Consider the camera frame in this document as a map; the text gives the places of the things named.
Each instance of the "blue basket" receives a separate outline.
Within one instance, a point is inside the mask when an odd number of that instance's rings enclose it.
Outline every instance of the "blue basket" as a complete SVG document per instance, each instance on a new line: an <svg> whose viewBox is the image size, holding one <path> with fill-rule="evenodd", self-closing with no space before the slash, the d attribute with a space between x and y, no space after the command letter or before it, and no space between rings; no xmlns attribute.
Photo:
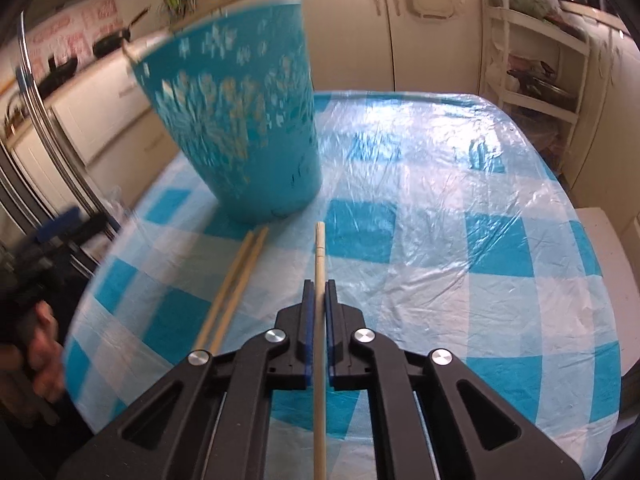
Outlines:
<svg viewBox="0 0 640 480"><path fill-rule="evenodd" d="M134 73L232 218L282 218L318 193L300 0L275 0L186 30L137 63Z"/></svg>

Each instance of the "blue and white tablecloth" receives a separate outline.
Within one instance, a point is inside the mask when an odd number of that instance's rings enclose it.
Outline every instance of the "blue and white tablecloth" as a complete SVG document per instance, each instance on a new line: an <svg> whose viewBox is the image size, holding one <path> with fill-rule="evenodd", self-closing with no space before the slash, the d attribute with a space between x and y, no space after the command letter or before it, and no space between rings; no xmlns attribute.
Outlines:
<svg viewBox="0 0 640 480"><path fill-rule="evenodd" d="M323 184L271 225L222 351L273 325L314 275L401 348L448 348L582 467L616 423L620 354L600 267L553 174L475 96L316 94ZM250 226L183 156L158 178L81 301L69 393L98 431L190 350ZM310 478L312 394L276 392L267 478ZM328 393L331 479L375 478L365 392Z"/></svg>

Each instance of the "poster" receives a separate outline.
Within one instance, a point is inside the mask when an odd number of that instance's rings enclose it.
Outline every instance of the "poster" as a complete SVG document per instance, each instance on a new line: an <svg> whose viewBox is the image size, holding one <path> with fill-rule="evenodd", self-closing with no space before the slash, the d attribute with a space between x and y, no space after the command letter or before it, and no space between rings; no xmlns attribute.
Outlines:
<svg viewBox="0 0 640 480"><path fill-rule="evenodd" d="M81 70L94 60L94 42L122 27L116 0L87 0L51 16L27 33L36 81L49 73L47 60L52 54L57 65L78 56Z"/></svg>

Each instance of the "chopstick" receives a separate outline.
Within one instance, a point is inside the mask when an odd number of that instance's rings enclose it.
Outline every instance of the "chopstick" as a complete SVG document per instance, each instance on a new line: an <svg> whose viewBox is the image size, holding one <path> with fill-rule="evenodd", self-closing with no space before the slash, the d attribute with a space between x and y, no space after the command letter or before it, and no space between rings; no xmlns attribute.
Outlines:
<svg viewBox="0 0 640 480"><path fill-rule="evenodd" d="M244 268L242 269L242 272L238 277L236 288L231 293L231 297L229 298L229 303L226 306L225 313L222 315L222 319L220 320L220 324L218 325L218 329L216 330L216 335L214 336L213 342L209 347L209 353L212 355L216 355L218 353L218 349L220 348L220 345L225 338L226 329L229 327L229 323L231 323L231 319L234 316L236 308L238 307L238 303L240 303L242 294L244 293L247 283L249 283L249 277L254 270L255 263L258 260L258 256L260 255L260 251L262 250L264 240L267 237L268 233L268 227L263 227L260 230L258 238L256 239L254 246L251 248L251 251L247 256Z"/></svg>
<svg viewBox="0 0 640 480"><path fill-rule="evenodd" d="M209 313L207 314L207 318L200 329L196 342L193 344L193 350L200 350L201 348L204 348L209 332L211 332L220 308L225 301L226 294L228 293L229 288L231 288L233 282L236 280L238 271L240 270L242 263L244 263L245 257L251 248L251 244L254 242L254 237L255 235L253 231L249 231L244 237L242 245L240 245L240 249L238 249L238 254L236 254L236 257L231 263L231 267L229 267L225 279L222 281L222 285L220 285L218 293L209 307Z"/></svg>
<svg viewBox="0 0 640 480"><path fill-rule="evenodd" d="M316 305L314 309L314 480L326 480L326 375L324 350L324 222L316 224Z"/></svg>

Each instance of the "table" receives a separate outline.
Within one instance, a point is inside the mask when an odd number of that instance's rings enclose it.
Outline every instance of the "table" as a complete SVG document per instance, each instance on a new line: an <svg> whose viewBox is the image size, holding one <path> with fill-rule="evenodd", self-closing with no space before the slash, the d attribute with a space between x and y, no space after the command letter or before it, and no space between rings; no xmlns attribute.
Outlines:
<svg viewBox="0 0 640 480"><path fill-rule="evenodd" d="M270 236L223 343L273 325L313 278L324 220L342 303L401 348L448 348L582 467L617 420L620 353L574 208L515 124L468 95L316 94L323 184ZM94 431L190 350L250 226L229 220L179 155L99 267L65 345ZM328 472L375 478L367 397L328 392ZM309 478L311 392L276 392L267 478Z"/></svg>

